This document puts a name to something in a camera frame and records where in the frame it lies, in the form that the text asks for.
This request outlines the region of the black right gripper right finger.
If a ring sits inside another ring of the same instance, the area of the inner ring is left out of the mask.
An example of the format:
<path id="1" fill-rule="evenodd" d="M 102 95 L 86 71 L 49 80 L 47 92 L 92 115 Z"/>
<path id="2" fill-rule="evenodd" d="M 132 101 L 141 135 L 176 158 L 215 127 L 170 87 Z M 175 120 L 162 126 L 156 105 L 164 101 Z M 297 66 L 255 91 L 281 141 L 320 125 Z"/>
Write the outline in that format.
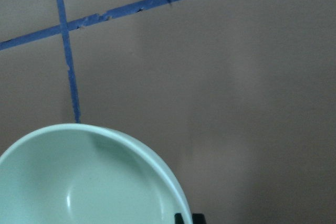
<path id="1" fill-rule="evenodd" d="M 192 220 L 193 224 L 206 224 L 205 216 L 201 213 L 193 213 Z"/>

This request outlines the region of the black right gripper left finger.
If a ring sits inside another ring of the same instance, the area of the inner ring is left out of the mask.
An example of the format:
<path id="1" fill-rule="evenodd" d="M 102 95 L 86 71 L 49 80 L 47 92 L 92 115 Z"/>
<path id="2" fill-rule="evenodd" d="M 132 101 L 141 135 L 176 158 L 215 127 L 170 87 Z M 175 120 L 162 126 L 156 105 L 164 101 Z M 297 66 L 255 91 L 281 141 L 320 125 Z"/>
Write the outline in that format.
<path id="1" fill-rule="evenodd" d="M 183 217 L 182 217 L 181 213 L 176 213 L 174 215 L 174 223 L 175 224 L 184 224 L 184 220 L 183 220 Z"/>

